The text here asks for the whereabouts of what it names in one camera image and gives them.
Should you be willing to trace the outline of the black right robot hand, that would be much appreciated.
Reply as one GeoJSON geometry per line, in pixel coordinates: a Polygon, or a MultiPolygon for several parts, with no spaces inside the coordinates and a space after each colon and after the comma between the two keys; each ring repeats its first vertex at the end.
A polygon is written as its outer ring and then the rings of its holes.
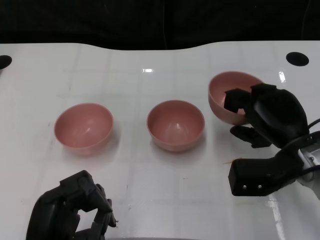
{"type": "Polygon", "coordinates": [[[251,127],[234,126],[230,132],[254,149],[275,145],[282,149],[295,139],[310,133],[306,113],[291,92],[275,85],[260,83],[225,92],[224,108],[233,113],[244,110],[251,127]]]}

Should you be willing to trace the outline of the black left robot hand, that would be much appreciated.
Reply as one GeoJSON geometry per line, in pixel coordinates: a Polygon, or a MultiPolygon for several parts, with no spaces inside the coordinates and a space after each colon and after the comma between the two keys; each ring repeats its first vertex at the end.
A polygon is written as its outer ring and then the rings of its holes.
{"type": "Polygon", "coordinates": [[[115,228],[112,200],[104,188],[82,170],[60,181],[59,186],[36,201],[27,228],[28,240],[103,240],[108,227],[115,228]],[[91,227],[78,231],[81,216],[96,210],[91,227]]]}

